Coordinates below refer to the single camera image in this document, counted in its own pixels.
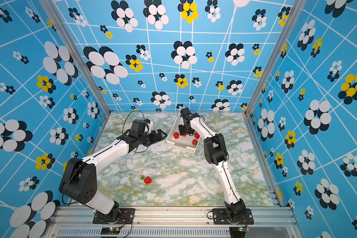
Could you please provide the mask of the clear plastic clamshell container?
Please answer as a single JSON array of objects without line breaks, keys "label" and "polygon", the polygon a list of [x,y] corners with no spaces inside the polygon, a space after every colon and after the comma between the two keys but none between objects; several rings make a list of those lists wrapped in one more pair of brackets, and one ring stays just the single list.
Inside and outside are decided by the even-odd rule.
[{"label": "clear plastic clamshell container", "polygon": [[137,189],[148,189],[157,184],[156,180],[159,174],[157,166],[142,166],[132,174],[130,181]]}]

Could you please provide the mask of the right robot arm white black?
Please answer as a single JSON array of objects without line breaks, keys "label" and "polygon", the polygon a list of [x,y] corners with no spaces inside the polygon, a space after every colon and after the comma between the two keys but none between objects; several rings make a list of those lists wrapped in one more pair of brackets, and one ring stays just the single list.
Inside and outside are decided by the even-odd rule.
[{"label": "right robot arm white black", "polygon": [[197,133],[203,139],[204,157],[212,165],[220,181],[228,220],[232,224],[239,222],[247,224],[247,208],[235,187],[228,167],[229,154],[224,136],[212,131],[206,125],[204,117],[192,113],[189,108],[182,109],[180,117],[182,118],[182,124],[178,126],[180,135]]}]

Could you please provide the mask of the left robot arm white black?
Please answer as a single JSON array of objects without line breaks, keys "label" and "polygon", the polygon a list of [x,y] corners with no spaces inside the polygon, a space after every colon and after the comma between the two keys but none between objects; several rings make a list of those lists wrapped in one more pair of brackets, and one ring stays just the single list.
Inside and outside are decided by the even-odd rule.
[{"label": "left robot arm white black", "polygon": [[167,137],[161,129],[152,130],[149,119],[135,120],[126,130],[104,149],[83,159],[70,159],[59,186],[62,196],[96,211],[96,217],[106,223],[116,223],[121,217],[119,204],[98,190],[97,175],[118,158],[134,151],[140,145],[149,147]]}]

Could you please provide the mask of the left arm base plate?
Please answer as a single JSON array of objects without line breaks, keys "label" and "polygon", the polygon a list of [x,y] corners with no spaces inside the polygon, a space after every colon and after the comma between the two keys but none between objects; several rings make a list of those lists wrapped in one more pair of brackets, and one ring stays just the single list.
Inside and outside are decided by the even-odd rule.
[{"label": "left arm base plate", "polygon": [[96,211],[94,213],[93,224],[110,225],[110,224],[131,224],[135,216],[135,208],[115,208],[110,214],[103,214]]}]

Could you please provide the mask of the white perforated plastic basket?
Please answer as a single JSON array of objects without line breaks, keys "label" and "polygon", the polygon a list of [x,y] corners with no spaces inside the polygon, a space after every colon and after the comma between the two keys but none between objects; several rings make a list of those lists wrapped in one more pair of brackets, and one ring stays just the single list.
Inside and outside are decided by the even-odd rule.
[{"label": "white perforated plastic basket", "polygon": [[196,139],[194,137],[194,135],[196,134],[196,132],[194,133],[194,135],[190,136],[190,135],[179,135],[178,139],[174,139],[174,133],[179,133],[179,125],[182,125],[183,121],[180,115],[177,116],[175,123],[173,124],[171,131],[168,134],[168,137],[166,139],[166,142],[168,144],[169,147],[181,150],[183,152],[187,152],[187,153],[191,153],[191,154],[195,154],[199,143],[202,141],[202,138],[200,137],[200,139],[198,140],[198,144],[196,146],[193,146],[192,141],[194,139]]}]

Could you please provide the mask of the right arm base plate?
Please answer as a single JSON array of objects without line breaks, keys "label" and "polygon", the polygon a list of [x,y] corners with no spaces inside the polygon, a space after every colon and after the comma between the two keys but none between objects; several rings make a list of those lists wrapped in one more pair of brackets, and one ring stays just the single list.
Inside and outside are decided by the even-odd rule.
[{"label": "right arm base plate", "polygon": [[215,225],[253,225],[254,219],[250,209],[243,213],[237,212],[233,215],[226,208],[214,208],[211,212],[211,219]]}]

